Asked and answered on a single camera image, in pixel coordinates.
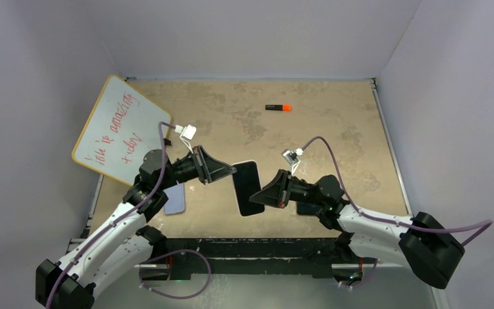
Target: white wall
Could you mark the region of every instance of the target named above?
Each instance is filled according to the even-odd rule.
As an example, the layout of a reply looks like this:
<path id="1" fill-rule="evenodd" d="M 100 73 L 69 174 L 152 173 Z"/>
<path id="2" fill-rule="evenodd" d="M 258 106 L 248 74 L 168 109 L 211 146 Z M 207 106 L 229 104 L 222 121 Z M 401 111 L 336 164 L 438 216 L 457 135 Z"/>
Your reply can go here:
<path id="1" fill-rule="evenodd" d="M 378 76 L 421 0 L 89 0 L 123 76 Z"/>
<path id="2" fill-rule="evenodd" d="M 81 1 L 0 0 L 0 308 L 38 308 L 36 267 L 86 222 L 71 150 L 114 72 Z"/>
<path id="3" fill-rule="evenodd" d="M 412 208 L 447 227 L 494 219 L 494 1 L 423 1 L 378 87 Z M 494 226 L 447 294 L 494 308 Z"/>

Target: whiteboard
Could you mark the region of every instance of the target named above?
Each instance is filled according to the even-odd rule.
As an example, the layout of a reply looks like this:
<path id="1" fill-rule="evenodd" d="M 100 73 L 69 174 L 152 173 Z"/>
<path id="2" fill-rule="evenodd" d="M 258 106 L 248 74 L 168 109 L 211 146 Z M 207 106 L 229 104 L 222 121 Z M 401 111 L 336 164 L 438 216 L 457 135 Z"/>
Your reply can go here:
<path id="1" fill-rule="evenodd" d="M 120 77 L 111 75 L 77 140 L 73 160 L 132 185 L 145 154 L 161 149 L 161 121 L 170 123 L 171 115 Z M 166 136 L 168 127 L 162 130 Z"/>

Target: marker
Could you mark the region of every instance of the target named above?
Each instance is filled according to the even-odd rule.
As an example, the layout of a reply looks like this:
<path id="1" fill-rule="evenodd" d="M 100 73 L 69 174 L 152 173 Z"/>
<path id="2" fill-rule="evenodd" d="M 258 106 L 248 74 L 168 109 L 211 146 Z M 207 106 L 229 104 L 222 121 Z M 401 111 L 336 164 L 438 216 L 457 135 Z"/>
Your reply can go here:
<path id="1" fill-rule="evenodd" d="M 266 105 L 266 111 L 290 111 L 290 105 Z"/>

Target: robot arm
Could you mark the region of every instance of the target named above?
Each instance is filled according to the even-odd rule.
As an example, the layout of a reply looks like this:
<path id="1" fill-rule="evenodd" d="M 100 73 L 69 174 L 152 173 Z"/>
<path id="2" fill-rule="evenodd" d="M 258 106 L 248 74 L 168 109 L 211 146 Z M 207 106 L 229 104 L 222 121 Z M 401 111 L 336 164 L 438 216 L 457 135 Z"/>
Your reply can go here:
<path id="1" fill-rule="evenodd" d="M 281 169 L 250 201 L 276 208 L 286 207 L 289 201 L 317 205 L 315 216 L 319 222 L 327 229 L 342 232 L 339 240 L 353 254 L 410 268 L 418 278 L 436 288 L 447 286 L 464 254 L 463 246 L 450 234 L 420 232 L 400 225 L 443 229 L 438 221 L 423 212 L 411 217 L 356 209 L 343 196 L 340 182 L 333 175 L 311 184 Z M 395 224 L 370 220 L 370 216 Z"/>
<path id="2" fill-rule="evenodd" d="M 161 166 L 162 150 L 149 151 L 134 185 L 112 215 L 75 250 L 56 263 L 47 259 L 39 265 L 35 277 L 35 298 L 40 304 L 47 306 L 51 289 L 67 270 L 50 307 L 91 308 L 95 299 L 114 280 L 134 265 L 154 258 L 157 252 L 161 252 L 158 247 L 165 236 L 146 224 L 167 202 L 164 189 L 195 178 L 203 184 L 212 183 L 235 172 L 233 166 L 215 160 L 202 146 L 188 148 L 188 155 L 173 164 L 167 160 L 164 166 Z M 142 207 L 131 212 L 155 187 L 161 169 L 165 170 L 158 190 Z M 117 218 L 127 213 L 122 221 L 115 223 Z M 87 250 L 75 259 L 85 246 L 88 246 Z"/>

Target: black smartphone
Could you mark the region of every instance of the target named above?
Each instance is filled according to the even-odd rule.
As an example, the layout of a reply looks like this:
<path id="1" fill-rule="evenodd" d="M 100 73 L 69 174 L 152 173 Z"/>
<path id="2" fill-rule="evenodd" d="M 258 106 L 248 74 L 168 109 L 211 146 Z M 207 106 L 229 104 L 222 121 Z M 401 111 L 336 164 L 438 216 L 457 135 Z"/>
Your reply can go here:
<path id="1" fill-rule="evenodd" d="M 302 203 L 301 201 L 297 202 L 297 214 L 301 216 L 315 216 L 319 209 L 321 209 L 321 206 Z"/>
<path id="2" fill-rule="evenodd" d="M 237 171 L 232 174 L 233 188 L 241 216 L 253 216 L 264 212 L 264 205 L 249 201 L 249 197 L 259 192 L 261 181 L 257 162 L 245 161 L 233 165 Z"/>

